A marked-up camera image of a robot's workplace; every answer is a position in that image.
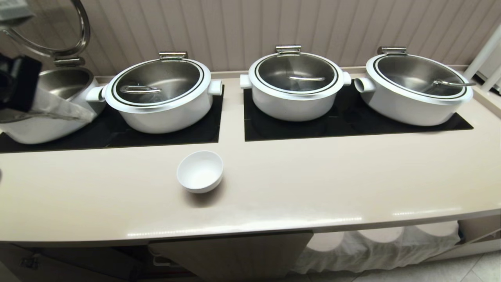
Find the white railing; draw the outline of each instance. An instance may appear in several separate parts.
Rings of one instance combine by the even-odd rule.
[[[464,72],[467,79],[471,79],[473,75],[480,69],[485,61],[492,54],[497,45],[501,45],[501,25],[494,31],[493,35],[487,41],[477,57],[473,60],[470,66]],[[489,92],[494,84],[501,79],[501,65],[494,71],[494,73],[483,83],[480,87],[482,91]]]

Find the black induction plate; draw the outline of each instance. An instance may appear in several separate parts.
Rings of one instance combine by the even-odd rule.
[[[473,129],[457,113],[436,126],[415,126],[389,119],[371,109],[353,83],[338,92],[329,112],[310,121],[291,122],[268,116],[256,107],[250,89],[244,90],[243,104],[245,141]]]
[[[194,125],[180,131],[166,134],[138,132],[124,121],[118,111],[106,106],[91,124],[51,142],[25,145],[17,143],[2,133],[0,134],[0,153],[217,143],[223,95],[213,98],[209,112]]]

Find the beadboard wall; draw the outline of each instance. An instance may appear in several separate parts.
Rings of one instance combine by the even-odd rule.
[[[446,64],[468,64],[501,23],[500,0],[82,0],[92,26],[83,53],[112,75],[158,51],[188,51],[212,71],[245,70],[276,44],[301,44],[340,66],[363,66],[380,45]],[[37,17],[20,28],[51,47],[76,41],[69,0],[30,0]],[[0,36],[0,52],[40,58]],[[53,68],[43,58],[44,68]]]

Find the white pot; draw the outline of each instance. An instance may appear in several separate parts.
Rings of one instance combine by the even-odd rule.
[[[277,46],[276,54],[257,60],[248,75],[240,76],[240,87],[252,89],[261,111],[286,121],[324,115],[341,87],[350,84],[350,75],[334,62],[300,52],[300,46]]]
[[[138,87],[136,95],[123,92],[135,91],[124,86],[130,80],[144,85],[131,85]],[[118,110],[133,129],[169,133],[202,119],[212,106],[212,96],[222,94],[222,84],[220,80],[211,81],[205,65],[183,56],[129,67],[115,76],[103,93],[106,102]]]
[[[75,67],[42,72],[39,76],[38,86],[45,88],[46,84],[54,82],[55,77],[59,80],[61,77],[69,77],[72,82],[67,86],[80,88],[79,91],[67,98],[68,101],[96,113],[96,116],[104,109],[106,103],[104,103],[104,99],[99,98],[100,88],[98,83],[87,69]],[[51,85],[46,90],[57,92],[61,88],[64,88],[64,85]],[[87,122],[75,120],[31,117],[14,122],[0,123],[0,130],[19,143],[39,144],[67,136],[87,124]]]
[[[366,68],[368,77],[355,79],[355,87],[362,99],[380,114],[403,123],[419,126],[444,123],[473,97],[473,90],[466,86],[423,88],[424,84],[419,83],[430,81],[431,85],[433,79],[441,79],[433,75],[468,84],[468,80],[458,72],[428,58],[382,54],[371,58]],[[400,81],[395,75],[397,73],[407,76],[405,81]]]

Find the small bowl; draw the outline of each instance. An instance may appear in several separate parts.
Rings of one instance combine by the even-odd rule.
[[[221,157],[211,151],[198,151],[185,157],[177,167],[177,180],[192,193],[206,193],[222,179]]]

